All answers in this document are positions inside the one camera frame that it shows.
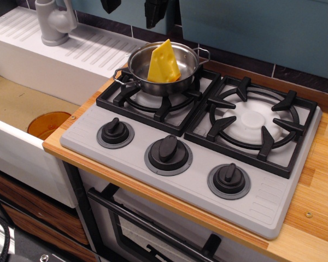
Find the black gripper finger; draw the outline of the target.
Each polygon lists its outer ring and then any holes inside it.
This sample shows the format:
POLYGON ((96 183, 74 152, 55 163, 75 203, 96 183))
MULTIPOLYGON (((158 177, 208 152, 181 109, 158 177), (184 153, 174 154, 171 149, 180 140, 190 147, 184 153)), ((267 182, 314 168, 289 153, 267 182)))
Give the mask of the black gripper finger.
POLYGON ((106 13, 111 14, 120 6, 121 0, 101 0, 101 4, 106 13))
POLYGON ((147 29, 154 28, 156 24, 165 17, 168 2, 168 0, 145 1, 144 7, 147 29))

